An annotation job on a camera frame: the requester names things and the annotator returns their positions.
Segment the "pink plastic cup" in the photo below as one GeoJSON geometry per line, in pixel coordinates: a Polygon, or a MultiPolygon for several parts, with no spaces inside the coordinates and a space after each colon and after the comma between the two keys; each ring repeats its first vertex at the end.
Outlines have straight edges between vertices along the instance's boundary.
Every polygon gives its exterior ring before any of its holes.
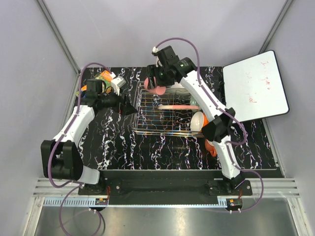
{"type": "Polygon", "coordinates": [[[156,94],[156,95],[163,95],[166,92],[166,87],[161,87],[157,85],[157,80],[153,77],[153,85],[150,84],[151,79],[146,77],[144,81],[144,88],[147,92],[156,94]]]}

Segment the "pink beige plate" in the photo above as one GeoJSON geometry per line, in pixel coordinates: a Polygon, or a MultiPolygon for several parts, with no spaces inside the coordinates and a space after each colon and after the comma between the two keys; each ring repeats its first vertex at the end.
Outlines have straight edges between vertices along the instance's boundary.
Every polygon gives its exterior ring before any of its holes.
{"type": "Polygon", "coordinates": [[[200,110],[198,106],[192,105],[161,105],[158,106],[159,110],[200,110]]]}

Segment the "wire dish rack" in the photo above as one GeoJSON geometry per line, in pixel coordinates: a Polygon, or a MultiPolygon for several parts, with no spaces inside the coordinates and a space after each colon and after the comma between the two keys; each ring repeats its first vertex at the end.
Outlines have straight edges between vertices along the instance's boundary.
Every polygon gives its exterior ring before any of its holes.
{"type": "Polygon", "coordinates": [[[190,93],[182,89],[172,89],[163,95],[152,94],[145,90],[144,83],[136,87],[131,127],[134,132],[144,135],[168,135],[202,137],[200,132],[190,129],[190,121],[196,109],[160,109],[160,106],[189,106],[197,105],[190,93]]]}

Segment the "white orange bowl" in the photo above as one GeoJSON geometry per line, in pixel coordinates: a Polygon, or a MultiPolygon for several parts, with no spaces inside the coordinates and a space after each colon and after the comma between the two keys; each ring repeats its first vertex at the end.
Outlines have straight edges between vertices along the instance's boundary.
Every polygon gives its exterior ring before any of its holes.
{"type": "Polygon", "coordinates": [[[209,123],[203,112],[196,112],[190,121],[190,130],[192,132],[200,132],[201,129],[209,123]]]}

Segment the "white scalloped plate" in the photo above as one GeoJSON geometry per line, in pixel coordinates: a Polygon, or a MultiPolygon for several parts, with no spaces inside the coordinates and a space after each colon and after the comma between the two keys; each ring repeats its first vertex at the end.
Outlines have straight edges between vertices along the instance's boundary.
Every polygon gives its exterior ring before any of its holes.
{"type": "Polygon", "coordinates": [[[184,89],[184,87],[180,83],[175,82],[169,89],[184,89]]]}

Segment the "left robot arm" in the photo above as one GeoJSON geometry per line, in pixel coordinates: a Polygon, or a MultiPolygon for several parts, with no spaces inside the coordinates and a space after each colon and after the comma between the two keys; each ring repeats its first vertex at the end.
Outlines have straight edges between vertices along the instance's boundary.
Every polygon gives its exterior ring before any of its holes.
{"type": "Polygon", "coordinates": [[[136,113],[127,95],[120,92],[125,79],[117,76],[110,83],[111,90],[107,92],[103,80],[88,79],[86,90],[78,97],[78,104],[62,130],[53,139],[42,142],[43,173],[54,187],[58,187],[54,179],[65,179],[68,183],[89,184],[97,195],[106,190],[100,171],[83,164],[78,145],[86,128],[103,109],[111,108],[122,116],[136,113]]]}

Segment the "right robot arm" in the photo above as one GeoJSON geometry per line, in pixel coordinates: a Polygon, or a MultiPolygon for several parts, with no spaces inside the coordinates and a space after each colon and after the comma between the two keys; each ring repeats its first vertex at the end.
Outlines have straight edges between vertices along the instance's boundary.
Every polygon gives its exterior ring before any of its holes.
{"type": "Polygon", "coordinates": [[[213,143],[221,163],[224,191],[234,195],[241,189],[245,178],[237,164],[232,148],[230,129],[235,117],[233,108],[226,108],[211,92],[200,77],[198,67],[189,58],[179,59],[171,46],[153,48],[157,58],[155,64],[148,65],[148,87],[170,87],[175,83],[183,86],[196,100],[208,119],[201,132],[207,141],[213,143]]]}

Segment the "orange book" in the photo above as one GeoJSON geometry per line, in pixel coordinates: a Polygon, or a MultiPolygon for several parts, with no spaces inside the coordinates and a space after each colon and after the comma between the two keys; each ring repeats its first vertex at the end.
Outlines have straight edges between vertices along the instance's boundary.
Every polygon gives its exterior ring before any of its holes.
{"type": "Polygon", "coordinates": [[[102,92],[110,93],[112,91],[111,81],[116,77],[116,75],[112,72],[108,72],[104,70],[101,73],[98,73],[94,76],[94,79],[102,80],[104,83],[102,84],[102,92]]]}

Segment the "orange mug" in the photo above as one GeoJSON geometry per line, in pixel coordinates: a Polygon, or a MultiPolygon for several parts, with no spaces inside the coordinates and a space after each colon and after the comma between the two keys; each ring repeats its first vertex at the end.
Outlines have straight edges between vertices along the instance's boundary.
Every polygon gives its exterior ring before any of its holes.
{"type": "Polygon", "coordinates": [[[216,150],[215,146],[213,145],[212,142],[210,142],[207,139],[205,140],[205,148],[211,154],[212,157],[217,156],[217,150],[216,150]]]}

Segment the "white board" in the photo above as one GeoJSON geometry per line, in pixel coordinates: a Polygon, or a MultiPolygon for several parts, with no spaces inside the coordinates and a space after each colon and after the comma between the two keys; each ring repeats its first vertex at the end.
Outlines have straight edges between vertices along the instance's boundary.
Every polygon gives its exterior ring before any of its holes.
{"type": "Polygon", "coordinates": [[[227,108],[239,122],[287,114],[288,99],[273,50],[222,69],[227,108]]]}

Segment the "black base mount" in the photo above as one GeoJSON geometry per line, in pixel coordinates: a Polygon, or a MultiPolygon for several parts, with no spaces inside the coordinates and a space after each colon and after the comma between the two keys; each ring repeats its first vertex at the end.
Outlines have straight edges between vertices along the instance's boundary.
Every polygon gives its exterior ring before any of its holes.
{"type": "Polygon", "coordinates": [[[123,193],[129,191],[188,191],[189,188],[200,189],[203,186],[215,193],[234,195],[240,193],[250,178],[258,181],[272,178],[282,178],[281,171],[243,170],[244,182],[236,189],[231,189],[224,181],[218,170],[209,171],[103,171],[101,180],[96,185],[85,185],[81,188],[84,193],[100,195],[110,189],[119,189],[123,193]]]}

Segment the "aluminium rail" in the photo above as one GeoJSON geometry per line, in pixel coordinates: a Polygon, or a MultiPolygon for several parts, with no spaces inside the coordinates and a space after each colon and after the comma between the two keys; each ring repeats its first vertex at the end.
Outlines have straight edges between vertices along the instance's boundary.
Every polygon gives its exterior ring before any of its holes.
{"type": "Polygon", "coordinates": [[[249,179],[245,187],[234,195],[215,193],[203,186],[188,191],[129,191],[110,189],[100,195],[84,193],[73,185],[53,188],[44,179],[37,181],[34,197],[42,197],[45,206],[58,207],[143,207],[143,208],[227,208],[236,200],[259,198],[299,198],[296,184],[291,179],[268,179],[263,184],[249,179]]]}

